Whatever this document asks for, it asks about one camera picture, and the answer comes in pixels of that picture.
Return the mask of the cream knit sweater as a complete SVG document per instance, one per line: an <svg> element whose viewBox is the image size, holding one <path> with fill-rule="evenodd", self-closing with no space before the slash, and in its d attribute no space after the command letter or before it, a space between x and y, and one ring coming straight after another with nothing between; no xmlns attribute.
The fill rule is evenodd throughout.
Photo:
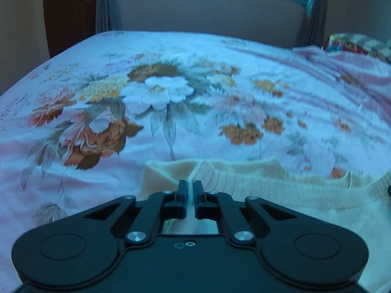
<svg viewBox="0 0 391 293"><path fill-rule="evenodd" d="M326 179L291 173L276 159L149 161L139 198L176 190L181 180L201 181L206 192L224 192L238 201L260 197L350 229L369 247L360 285L369 292L390 292L390 171L378 178L346 172L341 178Z"/></svg>

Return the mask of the grey curtain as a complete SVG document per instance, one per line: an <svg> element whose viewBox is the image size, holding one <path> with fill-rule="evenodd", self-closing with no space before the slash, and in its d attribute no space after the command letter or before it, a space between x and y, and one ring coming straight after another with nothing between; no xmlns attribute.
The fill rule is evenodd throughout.
<svg viewBox="0 0 391 293"><path fill-rule="evenodd" d="M323 44L323 37L326 28L328 0L308 0L307 19L305 20L306 46Z"/></svg>
<svg viewBox="0 0 391 293"><path fill-rule="evenodd" d="M96 0L96 34L121 31L119 0Z"/></svg>

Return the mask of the dark wooden wardrobe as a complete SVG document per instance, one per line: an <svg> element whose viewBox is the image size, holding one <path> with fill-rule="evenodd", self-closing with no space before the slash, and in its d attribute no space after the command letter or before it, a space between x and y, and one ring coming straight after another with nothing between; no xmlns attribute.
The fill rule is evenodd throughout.
<svg viewBox="0 0 391 293"><path fill-rule="evenodd" d="M50 57L96 33L96 0L43 0Z"/></svg>

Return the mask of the striped colourful pillow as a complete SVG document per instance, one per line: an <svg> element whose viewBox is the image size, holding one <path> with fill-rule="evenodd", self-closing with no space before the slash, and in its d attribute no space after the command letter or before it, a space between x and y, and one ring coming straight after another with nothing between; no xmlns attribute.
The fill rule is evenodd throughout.
<svg viewBox="0 0 391 293"><path fill-rule="evenodd" d="M326 52L353 52L390 63L390 47L364 34L332 34L326 38L323 44L323 50Z"/></svg>

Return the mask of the grey left curtain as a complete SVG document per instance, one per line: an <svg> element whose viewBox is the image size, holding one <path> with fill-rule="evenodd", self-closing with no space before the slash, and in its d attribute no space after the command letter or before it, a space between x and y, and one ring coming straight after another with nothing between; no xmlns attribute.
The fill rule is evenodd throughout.
<svg viewBox="0 0 391 293"><path fill-rule="evenodd" d="M119 0L96 0L96 34L121 31Z"/></svg>

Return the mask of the floral pink bed sheet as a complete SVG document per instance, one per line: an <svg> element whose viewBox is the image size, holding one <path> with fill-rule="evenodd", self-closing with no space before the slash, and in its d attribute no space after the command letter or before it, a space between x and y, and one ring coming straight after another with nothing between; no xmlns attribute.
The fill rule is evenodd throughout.
<svg viewBox="0 0 391 293"><path fill-rule="evenodd" d="M126 194L149 161L276 159L299 175L390 171L390 64L316 46L111 32L1 96L1 291L17 238Z"/></svg>

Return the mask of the grey right curtain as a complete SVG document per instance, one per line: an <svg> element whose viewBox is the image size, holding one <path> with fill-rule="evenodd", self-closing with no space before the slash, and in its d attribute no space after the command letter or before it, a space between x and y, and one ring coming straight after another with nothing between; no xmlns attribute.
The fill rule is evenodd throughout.
<svg viewBox="0 0 391 293"><path fill-rule="evenodd" d="M328 0L308 0L307 19L305 20L306 46L323 44L323 37L326 28Z"/></svg>

